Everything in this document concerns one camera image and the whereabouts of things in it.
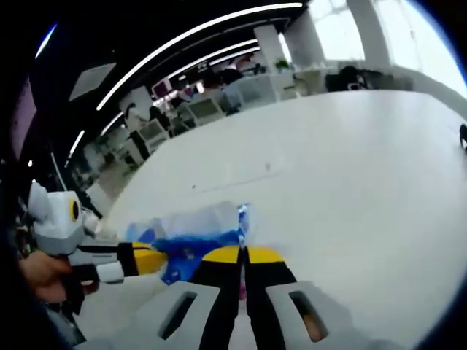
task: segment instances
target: human hand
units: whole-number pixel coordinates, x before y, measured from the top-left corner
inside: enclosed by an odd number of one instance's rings
[[[66,299],[66,291],[61,283],[61,276],[72,272],[72,267],[65,259],[51,257],[44,252],[35,251],[20,261],[20,267],[30,288],[36,297],[46,303],[61,303]],[[98,289],[91,283],[83,286],[85,294]]]

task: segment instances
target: person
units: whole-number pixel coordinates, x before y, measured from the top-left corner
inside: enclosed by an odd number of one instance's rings
[[[339,72],[339,83],[341,90],[367,90],[369,88],[360,70],[354,66],[345,66]]]
[[[165,131],[170,130],[170,119],[164,113],[162,113],[158,107],[151,106],[149,108],[150,120],[156,119],[159,124],[161,124],[162,128]]]
[[[29,288],[38,300],[50,304],[66,300],[61,277],[72,272],[72,267],[66,259],[51,257],[36,250],[26,259],[19,260],[19,266]],[[82,288],[85,295],[89,295],[99,288],[99,284],[97,282],[84,284]]]
[[[187,87],[183,90],[179,90],[177,95],[170,100],[170,104],[173,109],[177,109],[184,102],[190,102],[194,95],[194,91],[190,87]]]
[[[224,85],[229,85],[243,78],[243,74],[233,68],[227,68],[220,72],[220,77]]]
[[[218,74],[214,73],[211,68],[208,68],[203,73],[203,85],[205,91],[215,90],[222,85],[222,81]]]
[[[136,104],[129,104],[128,107],[126,107],[124,114],[125,124],[128,130],[130,131],[130,138],[133,140],[136,148],[138,149],[141,158],[143,158],[143,160],[146,160],[149,158],[150,154],[146,148],[146,144],[142,136],[138,132],[138,130],[141,128],[141,121],[135,115],[130,116],[131,109],[135,107]]]

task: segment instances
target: window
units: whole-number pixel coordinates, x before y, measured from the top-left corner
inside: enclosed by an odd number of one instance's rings
[[[360,34],[346,0],[314,0],[309,8],[327,60],[363,60]]]
[[[407,0],[373,0],[385,33],[391,61],[420,71],[467,98],[463,76],[429,14]]]

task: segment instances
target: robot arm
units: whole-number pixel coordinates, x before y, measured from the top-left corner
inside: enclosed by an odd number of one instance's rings
[[[167,256],[149,244],[100,241],[85,234],[80,201],[74,191],[47,192],[33,182],[28,212],[34,218],[34,235],[40,250],[67,257],[73,267],[63,277],[66,294],[78,314],[84,295],[81,281],[119,283],[127,276],[156,272]]]

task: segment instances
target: white table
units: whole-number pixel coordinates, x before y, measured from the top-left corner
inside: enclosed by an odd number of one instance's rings
[[[171,139],[107,220],[250,202],[252,240],[349,308],[356,327],[412,347],[467,268],[463,119],[395,91],[329,93],[235,114]]]

